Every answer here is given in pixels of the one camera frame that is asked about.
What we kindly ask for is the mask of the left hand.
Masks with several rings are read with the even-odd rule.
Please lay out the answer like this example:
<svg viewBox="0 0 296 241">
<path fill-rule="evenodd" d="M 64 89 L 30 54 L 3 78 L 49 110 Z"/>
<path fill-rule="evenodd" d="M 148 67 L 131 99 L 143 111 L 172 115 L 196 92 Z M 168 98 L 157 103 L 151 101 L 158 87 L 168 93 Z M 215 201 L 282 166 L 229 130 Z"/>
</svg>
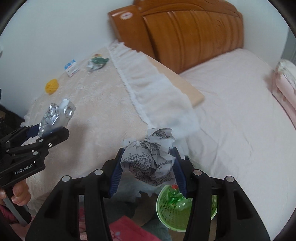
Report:
<svg viewBox="0 0 296 241">
<path fill-rule="evenodd" d="M 13 187 L 12 202 L 18 206 L 24 206 L 29 203 L 31 194 L 26 180 L 22 180 Z"/>
</svg>

